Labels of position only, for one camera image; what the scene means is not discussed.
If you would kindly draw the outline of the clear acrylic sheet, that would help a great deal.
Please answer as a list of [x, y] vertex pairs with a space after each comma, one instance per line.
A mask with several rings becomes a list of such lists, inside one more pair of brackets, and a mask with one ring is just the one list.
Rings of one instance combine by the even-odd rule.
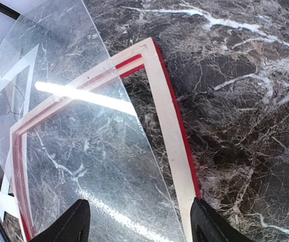
[[[5, 42], [19, 51], [40, 45], [31, 110], [51, 95], [40, 83], [65, 86], [111, 59], [83, 1], [38, 1], [16, 20], [0, 47]], [[94, 93], [131, 103], [120, 77]], [[85, 199], [91, 212], [88, 241], [185, 240], [135, 109], [129, 113], [75, 100], [25, 137], [33, 237]], [[24, 240], [20, 217], [5, 213], [1, 225], [10, 241], [30, 240]]]

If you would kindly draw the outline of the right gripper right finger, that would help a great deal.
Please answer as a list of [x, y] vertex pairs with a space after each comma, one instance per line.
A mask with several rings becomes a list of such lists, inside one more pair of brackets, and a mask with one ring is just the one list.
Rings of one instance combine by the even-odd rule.
[[249, 238], [235, 230], [204, 199], [196, 197], [190, 209], [192, 240], [241, 242]]

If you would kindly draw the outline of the white photo mat border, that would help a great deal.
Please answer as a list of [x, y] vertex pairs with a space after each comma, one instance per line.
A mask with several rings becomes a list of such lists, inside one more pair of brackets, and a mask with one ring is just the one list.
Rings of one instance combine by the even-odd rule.
[[28, 114], [31, 92], [36, 82], [40, 45], [17, 50], [5, 42], [0, 47], [0, 216], [19, 218], [17, 199], [9, 194], [14, 188], [11, 127]]

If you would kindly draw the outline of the wooden picture frame red edge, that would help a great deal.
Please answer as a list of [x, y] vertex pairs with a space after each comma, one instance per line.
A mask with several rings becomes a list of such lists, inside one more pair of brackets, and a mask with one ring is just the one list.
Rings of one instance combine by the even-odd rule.
[[173, 183], [177, 195], [185, 239], [192, 241], [190, 208], [200, 190], [182, 116], [175, 97], [161, 51], [152, 38], [147, 38], [114, 55], [65, 86], [40, 83], [51, 95], [24, 115], [10, 129], [13, 164], [13, 186], [20, 215], [24, 240], [33, 237], [33, 220], [28, 196], [27, 172], [24, 168], [23, 148], [27, 144], [25, 134], [42, 121], [50, 118], [75, 100], [99, 102], [112, 109], [134, 113], [131, 103], [101, 97], [96, 88], [110, 83], [115, 77], [126, 77], [145, 69], [163, 134]]

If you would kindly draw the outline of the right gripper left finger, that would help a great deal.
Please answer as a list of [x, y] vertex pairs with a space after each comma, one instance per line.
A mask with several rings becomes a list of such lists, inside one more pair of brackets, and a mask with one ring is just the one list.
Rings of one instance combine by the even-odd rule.
[[78, 199], [46, 230], [31, 241], [88, 241], [90, 232], [89, 201]]

